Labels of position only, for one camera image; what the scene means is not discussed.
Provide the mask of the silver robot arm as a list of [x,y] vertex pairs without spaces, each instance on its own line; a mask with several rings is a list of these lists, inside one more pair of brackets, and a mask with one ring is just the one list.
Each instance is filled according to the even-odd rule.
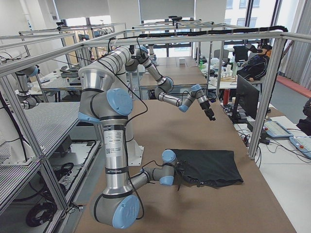
[[117,47],[79,70],[82,95],[78,118],[104,129],[106,187],[95,199],[92,215],[96,221],[116,229],[126,229],[136,221],[142,206],[135,195],[134,182],[146,184],[150,178],[146,171],[134,178],[129,175],[126,125],[133,101],[121,76],[138,65],[143,65],[157,82],[159,100],[177,106],[182,112],[188,110],[189,106],[181,99],[168,94],[172,80],[158,72],[144,47]]
[[145,71],[147,72],[145,76],[151,78],[154,82],[152,85],[148,85],[147,87],[154,91],[154,97],[156,100],[176,106],[181,112],[186,112],[193,102],[197,100],[209,120],[215,120],[214,112],[210,107],[209,99],[205,95],[204,89],[200,84],[193,85],[190,90],[182,93],[181,97],[172,95],[175,88],[174,79],[169,76],[165,76],[160,72],[154,63],[151,50],[148,50],[145,47],[137,48],[137,56],[137,61],[144,66]]

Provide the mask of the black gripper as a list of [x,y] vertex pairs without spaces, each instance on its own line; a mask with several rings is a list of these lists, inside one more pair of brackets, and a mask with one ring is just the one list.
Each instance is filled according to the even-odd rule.
[[200,103],[200,106],[201,106],[202,110],[205,112],[206,116],[210,119],[210,121],[215,121],[216,120],[216,118],[214,116],[214,112],[211,109],[208,100]]
[[[188,169],[188,162],[187,161],[181,161],[181,162],[177,162],[175,165],[175,171],[177,173],[177,175],[183,179],[183,180],[187,180],[188,176],[187,176],[187,169]],[[182,184],[182,180],[179,179],[177,181],[177,191],[180,190],[181,184]]]

